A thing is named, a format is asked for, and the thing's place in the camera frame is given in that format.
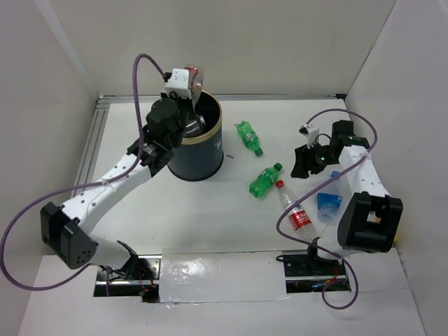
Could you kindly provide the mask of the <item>green bottle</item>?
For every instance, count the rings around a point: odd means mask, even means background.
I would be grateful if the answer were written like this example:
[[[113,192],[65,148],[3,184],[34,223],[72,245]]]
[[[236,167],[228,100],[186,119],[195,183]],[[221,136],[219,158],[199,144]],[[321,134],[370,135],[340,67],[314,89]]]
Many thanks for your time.
[[[256,157],[263,156],[263,150],[260,146],[258,135],[253,130],[251,124],[245,120],[235,125],[237,133],[244,146],[253,152]]]
[[[248,191],[255,198],[263,197],[265,193],[278,181],[279,173],[283,169],[282,164],[277,162],[272,167],[263,169],[263,171],[253,180]]]

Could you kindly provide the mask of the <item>clear bottle red label white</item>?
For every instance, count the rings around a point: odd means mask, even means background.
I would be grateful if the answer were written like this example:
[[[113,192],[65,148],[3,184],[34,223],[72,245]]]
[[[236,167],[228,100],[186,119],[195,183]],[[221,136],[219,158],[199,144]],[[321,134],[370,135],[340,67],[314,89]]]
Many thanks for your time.
[[[298,200],[295,193],[282,180],[278,180],[275,186],[283,210],[287,210],[289,206]],[[311,242],[318,236],[314,224],[300,204],[288,212],[287,218],[298,238]]]

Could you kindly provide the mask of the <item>clear unlabelled bottle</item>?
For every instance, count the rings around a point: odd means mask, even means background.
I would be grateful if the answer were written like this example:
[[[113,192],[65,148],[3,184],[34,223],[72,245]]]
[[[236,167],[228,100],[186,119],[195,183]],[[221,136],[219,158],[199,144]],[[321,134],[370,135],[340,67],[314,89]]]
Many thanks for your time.
[[[202,115],[192,114],[186,125],[184,138],[199,137],[206,132],[206,123]]]

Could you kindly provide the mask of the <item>small bottle red cap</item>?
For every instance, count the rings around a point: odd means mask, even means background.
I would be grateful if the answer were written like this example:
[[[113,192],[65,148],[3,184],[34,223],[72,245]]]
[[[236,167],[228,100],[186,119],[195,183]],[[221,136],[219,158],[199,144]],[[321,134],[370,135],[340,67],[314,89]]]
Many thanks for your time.
[[[185,69],[189,73],[190,89],[201,89],[204,80],[204,69],[191,64],[185,65]]]

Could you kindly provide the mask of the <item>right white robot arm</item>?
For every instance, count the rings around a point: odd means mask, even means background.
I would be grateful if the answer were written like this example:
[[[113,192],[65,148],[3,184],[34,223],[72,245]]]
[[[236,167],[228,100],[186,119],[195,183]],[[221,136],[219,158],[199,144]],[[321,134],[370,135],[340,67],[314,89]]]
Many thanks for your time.
[[[330,260],[355,253],[387,253],[396,236],[403,212],[401,199],[390,196],[380,181],[365,137],[355,135],[354,123],[340,120],[332,124],[327,145],[318,143],[319,128],[306,124],[300,133],[307,143],[295,149],[293,178],[307,179],[328,165],[339,164],[346,174],[351,199],[340,218],[337,232],[315,238],[305,265],[312,274],[322,274]]]

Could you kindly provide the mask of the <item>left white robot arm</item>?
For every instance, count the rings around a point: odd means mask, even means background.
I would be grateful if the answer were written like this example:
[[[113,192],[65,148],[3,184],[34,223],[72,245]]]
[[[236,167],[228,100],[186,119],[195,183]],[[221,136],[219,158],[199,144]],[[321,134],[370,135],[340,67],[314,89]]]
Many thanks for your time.
[[[43,243],[72,270],[87,264],[110,267],[122,279],[134,279],[147,262],[122,241],[92,234],[102,217],[133,189],[154,177],[174,156],[195,115],[195,98],[163,93],[146,116],[137,139],[99,185],[40,213]]]

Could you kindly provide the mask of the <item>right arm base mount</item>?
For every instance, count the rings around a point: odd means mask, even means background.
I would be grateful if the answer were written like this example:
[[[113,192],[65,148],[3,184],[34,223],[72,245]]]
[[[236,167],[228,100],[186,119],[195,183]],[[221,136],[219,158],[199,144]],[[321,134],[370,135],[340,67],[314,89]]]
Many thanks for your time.
[[[351,290],[347,271],[336,260],[312,260],[301,253],[278,255],[276,261],[283,265],[288,294],[320,293],[327,284],[327,291]]]

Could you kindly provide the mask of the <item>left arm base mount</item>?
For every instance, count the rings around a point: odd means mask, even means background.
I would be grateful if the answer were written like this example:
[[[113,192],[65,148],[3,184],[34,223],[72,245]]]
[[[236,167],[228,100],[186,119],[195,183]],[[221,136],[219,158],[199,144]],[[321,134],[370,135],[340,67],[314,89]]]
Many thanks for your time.
[[[139,266],[131,276],[98,266],[93,296],[136,297],[145,303],[159,303],[162,255],[140,255],[139,259]]]

